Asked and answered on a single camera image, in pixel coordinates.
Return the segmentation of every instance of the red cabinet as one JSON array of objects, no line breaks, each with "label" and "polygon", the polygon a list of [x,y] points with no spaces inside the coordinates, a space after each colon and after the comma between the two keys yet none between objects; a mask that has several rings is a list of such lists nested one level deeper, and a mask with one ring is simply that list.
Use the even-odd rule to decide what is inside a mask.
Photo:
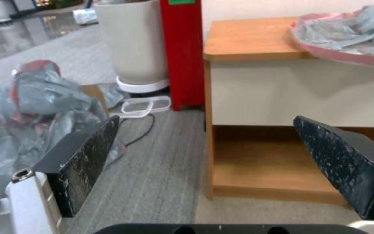
[{"label": "red cabinet", "polygon": [[203,105],[201,1],[161,0],[160,4],[173,110]]}]

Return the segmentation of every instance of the pink plastic bag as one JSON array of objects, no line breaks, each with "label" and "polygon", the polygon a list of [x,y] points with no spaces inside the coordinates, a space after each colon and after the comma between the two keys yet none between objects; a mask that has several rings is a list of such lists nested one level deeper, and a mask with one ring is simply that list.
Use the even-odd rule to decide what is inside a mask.
[{"label": "pink plastic bag", "polygon": [[[374,6],[365,6],[362,10],[352,13],[303,15],[297,18],[291,27],[297,44],[316,57],[374,66]],[[348,37],[352,36],[352,40],[356,40],[356,37],[360,36],[365,38],[373,37],[373,39],[344,48],[340,45],[335,46],[337,48],[333,48],[334,44],[341,43],[339,36],[346,36],[344,34],[347,31],[349,31],[347,33]],[[323,42],[324,35],[337,39]]]}]

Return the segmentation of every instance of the plastic bag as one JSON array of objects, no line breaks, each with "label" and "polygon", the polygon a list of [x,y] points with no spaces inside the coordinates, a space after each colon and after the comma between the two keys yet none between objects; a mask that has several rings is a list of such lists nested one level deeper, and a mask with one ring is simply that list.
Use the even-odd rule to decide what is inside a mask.
[{"label": "plastic bag", "polygon": [[292,27],[299,46],[314,56],[374,66],[374,6],[304,15]]},{"label": "plastic bag", "polygon": [[115,107],[119,102],[123,101],[123,99],[129,98],[128,93],[120,90],[116,83],[98,84],[98,87],[104,95],[108,109]]},{"label": "plastic bag", "polygon": [[[121,98],[113,97],[117,94],[108,93],[113,102]],[[101,102],[63,79],[55,63],[38,60],[18,66],[12,83],[0,88],[0,197],[5,197],[13,172],[33,167],[66,134],[106,118]],[[116,139],[108,163],[124,149]]]}]

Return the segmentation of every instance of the white object on floor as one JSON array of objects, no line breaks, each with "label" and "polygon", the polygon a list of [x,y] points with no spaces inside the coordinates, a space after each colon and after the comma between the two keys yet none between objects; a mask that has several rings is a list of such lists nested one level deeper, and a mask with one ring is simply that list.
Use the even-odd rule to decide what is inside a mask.
[{"label": "white object on floor", "polygon": [[347,226],[365,231],[369,234],[374,234],[374,221],[361,220],[352,222]]},{"label": "white object on floor", "polygon": [[95,24],[98,22],[95,9],[76,9],[73,11],[74,21],[78,25]]},{"label": "white object on floor", "polygon": [[164,89],[169,86],[169,80],[164,79],[151,84],[126,84],[116,76],[116,83],[122,91],[129,93],[147,93]]},{"label": "white object on floor", "polygon": [[[158,107],[158,102],[165,101],[168,104],[163,107]],[[128,111],[131,105],[139,105],[147,103],[147,106],[143,110]],[[140,97],[140,98],[127,98],[122,104],[121,112],[116,113],[121,118],[143,118],[150,113],[157,113],[162,111],[168,111],[171,107],[171,98],[169,96],[156,96],[156,97]]]}]

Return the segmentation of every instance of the reflective floor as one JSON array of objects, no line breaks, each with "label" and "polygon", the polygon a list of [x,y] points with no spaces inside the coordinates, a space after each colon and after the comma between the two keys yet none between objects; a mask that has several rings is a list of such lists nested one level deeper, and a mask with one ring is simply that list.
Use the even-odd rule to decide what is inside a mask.
[{"label": "reflective floor", "polygon": [[73,13],[30,15],[0,25],[0,59],[82,28]]}]

